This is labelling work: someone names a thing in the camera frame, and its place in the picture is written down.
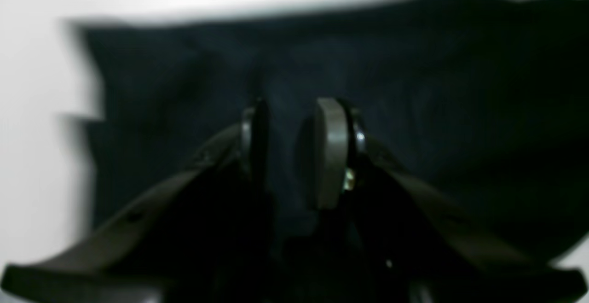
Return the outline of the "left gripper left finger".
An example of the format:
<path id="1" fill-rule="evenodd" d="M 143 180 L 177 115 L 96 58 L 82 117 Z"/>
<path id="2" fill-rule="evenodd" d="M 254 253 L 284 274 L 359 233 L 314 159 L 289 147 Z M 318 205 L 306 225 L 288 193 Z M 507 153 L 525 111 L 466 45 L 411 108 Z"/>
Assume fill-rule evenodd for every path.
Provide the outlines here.
<path id="1" fill-rule="evenodd" d="M 6 267 L 32 303 L 260 303 L 272 237 L 269 108 L 256 101 L 187 167 L 57 256 Z"/>

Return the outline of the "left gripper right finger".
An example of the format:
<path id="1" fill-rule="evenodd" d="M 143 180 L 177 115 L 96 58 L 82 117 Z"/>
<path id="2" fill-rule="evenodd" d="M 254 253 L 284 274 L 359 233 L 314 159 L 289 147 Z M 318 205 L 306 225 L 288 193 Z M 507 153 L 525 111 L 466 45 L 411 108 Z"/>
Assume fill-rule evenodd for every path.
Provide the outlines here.
<path id="1" fill-rule="evenodd" d="M 370 136 L 360 110 L 337 98 L 315 109 L 312 259 L 301 303 L 576 303 L 578 269 L 537 262 Z"/>

